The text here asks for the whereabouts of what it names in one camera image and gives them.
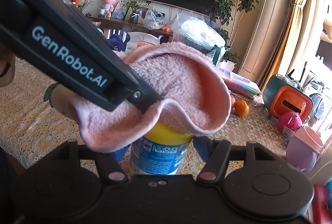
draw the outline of pink ball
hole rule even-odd
[[[289,129],[293,130],[294,132],[297,130],[298,127],[302,125],[302,120],[300,115],[296,112],[287,112],[284,115],[280,116],[278,127],[279,131],[283,131],[283,127],[286,126]]]

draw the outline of pink plastic bin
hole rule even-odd
[[[308,173],[322,154],[324,145],[310,127],[301,127],[295,132],[286,150],[286,160],[303,173]]]

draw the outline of tangerine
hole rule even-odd
[[[245,117],[249,114],[249,106],[244,100],[236,101],[234,107],[237,115],[240,117]]]

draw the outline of black plastic mount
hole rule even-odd
[[[112,154],[68,141],[18,178],[13,201],[23,223],[309,223],[302,214],[313,186],[285,161],[258,143],[197,143],[210,147],[210,158],[196,181],[191,175],[128,180]],[[80,167],[81,159],[95,161],[99,178]],[[244,167],[225,177],[231,160],[244,160]]]
[[[2,44],[96,105],[144,112],[162,100],[69,0],[1,0],[0,13]]]

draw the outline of round black disc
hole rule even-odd
[[[223,192],[243,213],[262,219],[288,219],[303,213],[312,200],[313,186],[286,163],[256,160],[230,173]]]
[[[62,219],[88,210],[101,193],[99,178],[81,167],[56,165],[27,170],[12,190],[20,211],[42,219]]]

